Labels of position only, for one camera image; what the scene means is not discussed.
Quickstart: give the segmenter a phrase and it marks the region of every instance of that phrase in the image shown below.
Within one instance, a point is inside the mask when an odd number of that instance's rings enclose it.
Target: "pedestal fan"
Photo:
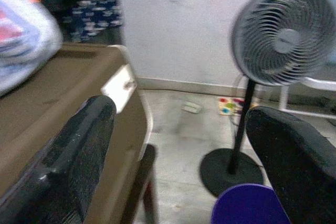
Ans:
[[[233,150],[214,150],[201,162],[202,182],[213,195],[237,184],[263,183],[258,165],[240,152],[255,85],[290,85],[312,75],[325,63],[334,38],[329,0],[251,0],[240,12],[231,46],[249,79]]]

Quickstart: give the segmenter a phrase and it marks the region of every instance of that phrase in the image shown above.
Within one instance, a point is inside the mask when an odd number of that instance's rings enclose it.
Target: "purple container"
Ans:
[[[214,206],[212,224],[290,224],[274,191],[241,184],[223,192]]]

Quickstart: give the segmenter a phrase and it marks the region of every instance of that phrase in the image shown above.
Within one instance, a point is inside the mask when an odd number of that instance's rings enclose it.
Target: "fan head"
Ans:
[[[257,83],[298,82],[326,62],[335,25],[329,0],[251,0],[234,25],[234,59]]]

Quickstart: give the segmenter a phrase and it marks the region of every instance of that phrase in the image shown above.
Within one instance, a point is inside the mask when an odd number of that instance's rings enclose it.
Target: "concrete floor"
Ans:
[[[215,95],[156,90],[143,91],[143,95],[153,115],[149,142],[158,152],[155,168],[160,224],[210,223],[216,198],[202,185],[198,168],[208,152],[233,146],[229,117],[218,114],[218,97]],[[183,111],[185,101],[201,105],[201,112]],[[300,118],[336,145],[336,130],[330,123],[320,118]],[[261,165],[246,138],[242,151]],[[264,184],[270,186],[263,172]],[[145,223],[142,206],[135,223]]]

